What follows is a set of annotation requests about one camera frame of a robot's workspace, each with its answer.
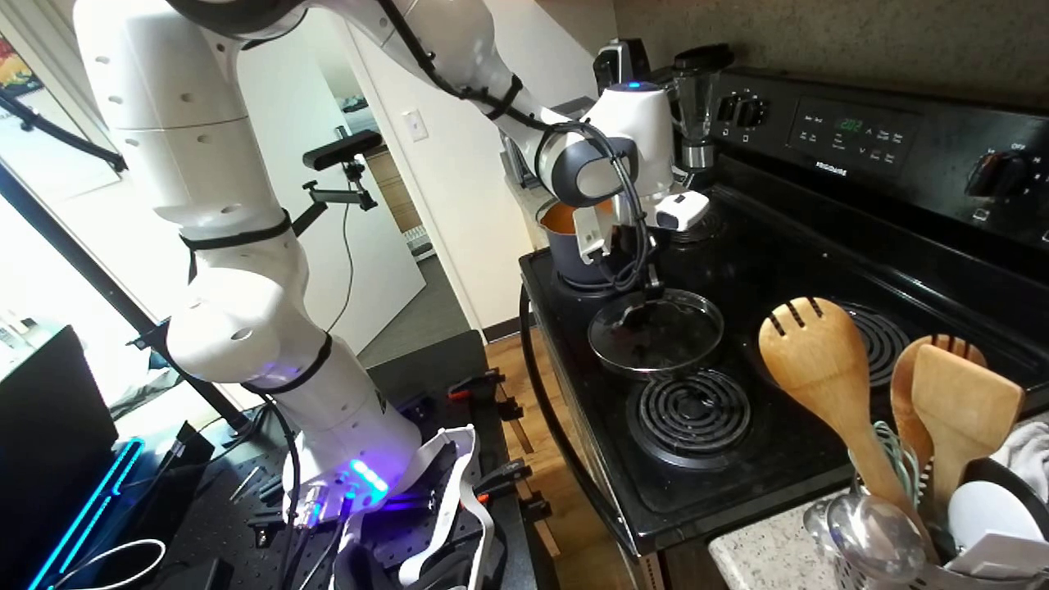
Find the wooden utensil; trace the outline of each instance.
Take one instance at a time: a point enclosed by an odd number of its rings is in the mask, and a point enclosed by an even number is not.
[[[1022,389],[967,357],[921,343],[916,350],[910,403],[930,433],[930,488],[934,507],[943,514],[959,471],[1006,443]]]
[[[916,353],[921,343],[943,348],[943,350],[967,357],[972,364],[980,364],[980,366],[987,366],[987,357],[977,343],[955,336],[955,334],[925,334],[898,353],[898,361],[892,366],[892,383],[890,383],[892,421],[895,421],[895,433],[906,443],[906,450],[910,450],[919,465],[925,470],[930,463],[934,450],[930,450],[930,437],[910,403]]]
[[[852,317],[826,299],[791,299],[763,317],[757,348],[778,388],[850,447],[864,488],[916,514],[872,428],[869,357]]]

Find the robotic arm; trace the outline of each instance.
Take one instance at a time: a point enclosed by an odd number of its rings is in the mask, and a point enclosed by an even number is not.
[[[570,205],[617,195],[626,176],[642,195],[671,179],[663,89],[614,89],[591,124],[566,120],[509,73],[482,0],[79,0],[79,46],[107,134],[156,217],[177,222],[198,256],[189,299],[172,315],[172,357],[200,379],[277,395],[301,428],[296,524],[333,517],[353,488],[383,501],[425,470],[416,427],[306,315],[306,256],[237,89],[237,55],[277,43],[310,7],[480,104]]]

